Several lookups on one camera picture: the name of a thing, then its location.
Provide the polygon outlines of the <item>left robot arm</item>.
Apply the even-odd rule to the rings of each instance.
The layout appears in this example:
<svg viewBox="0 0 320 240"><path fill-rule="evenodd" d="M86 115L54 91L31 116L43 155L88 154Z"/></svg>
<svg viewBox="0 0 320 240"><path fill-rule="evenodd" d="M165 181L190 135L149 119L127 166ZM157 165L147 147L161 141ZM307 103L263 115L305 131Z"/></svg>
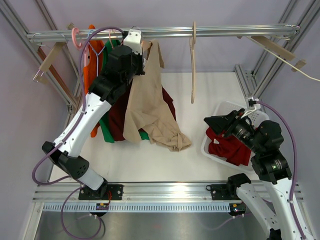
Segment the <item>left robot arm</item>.
<svg viewBox="0 0 320 240"><path fill-rule="evenodd" d="M80 156L86 139L99 120L127 90L134 76L144 74L141 45L116 46L107 57L105 71L90 85L85 103L54 142L46 141L42 150L51 162L72 179L84 184L97 200L107 195L108 182Z"/></svg>

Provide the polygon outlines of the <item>bright red t shirt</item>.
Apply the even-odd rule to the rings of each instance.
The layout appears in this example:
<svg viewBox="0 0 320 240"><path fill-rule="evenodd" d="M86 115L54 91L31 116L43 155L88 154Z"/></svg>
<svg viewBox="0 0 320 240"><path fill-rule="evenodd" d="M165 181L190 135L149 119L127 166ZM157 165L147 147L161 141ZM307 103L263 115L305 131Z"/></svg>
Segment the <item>bright red t shirt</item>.
<svg viewBox="0 0 320 240"><path fill-rule="evenodd" d="M225 158L228 163L236 166L249 165L252 151L236 137L231 135L224 138L221 135L215 134L210 127L205 133L210 139L210 143L208 145L208 152L210 154Z"/></svg>

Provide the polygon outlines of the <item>wooden hanger with metal hook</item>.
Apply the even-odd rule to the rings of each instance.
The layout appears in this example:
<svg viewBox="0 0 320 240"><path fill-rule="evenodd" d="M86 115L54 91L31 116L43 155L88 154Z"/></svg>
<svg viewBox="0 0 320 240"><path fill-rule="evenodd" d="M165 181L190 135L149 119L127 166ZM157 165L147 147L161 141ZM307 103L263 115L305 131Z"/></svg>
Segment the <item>wooden hanger with metal hook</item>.
<svg viewBox="0 0 320 240"><path fill-rule="evenodd" d="M138 26L136 26L136 25L134 25L134 26L132 27L132 29L133 29L133 30L138 30L138 31L142 32L142 30L141 30ZM143 52L146 52L148 49L150 49L150 48L152 47L152 45L153 45L153 43L152 43L151 41L142 40L142 42L141 42L142 51L143 51Z"/></svg>

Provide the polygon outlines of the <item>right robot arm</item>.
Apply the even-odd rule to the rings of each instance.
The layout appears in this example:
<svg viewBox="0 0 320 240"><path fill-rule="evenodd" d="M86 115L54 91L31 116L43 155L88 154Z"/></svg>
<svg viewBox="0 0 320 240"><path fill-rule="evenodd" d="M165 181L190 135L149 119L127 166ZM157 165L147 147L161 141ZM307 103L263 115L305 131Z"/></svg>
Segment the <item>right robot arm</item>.
<svg viewBox="0 0 320 240"><path fill-rule="evenodd" d="M268 240L312 240L308 226L294 193L294 175L280 152L284 141L277 122L264 120L254 128L245 110L233 110L227 115L210 116L204 122L217 135L234 136L254 155L251 163L271 199L273 209L260 197L248 176L239 173L226 182L226 193L241 200L259 222Z"/></svg>

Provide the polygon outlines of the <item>beige t shirt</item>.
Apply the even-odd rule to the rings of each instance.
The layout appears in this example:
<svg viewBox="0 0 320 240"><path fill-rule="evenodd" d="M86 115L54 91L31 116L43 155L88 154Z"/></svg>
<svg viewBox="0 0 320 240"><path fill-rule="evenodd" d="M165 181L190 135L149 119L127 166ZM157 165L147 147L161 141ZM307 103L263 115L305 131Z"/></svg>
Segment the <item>beige t shirt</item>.
<svg viewBox="0 0 320 240"><path fill-rule="evenodd" d="M125 112L123 137L131 143L142 139L139 130L144 130L151 144L179 152L189 148L192 142L184 135L163 98L161 72L164 61L159 42L150 41L144 75L134 76Z"/></svg>

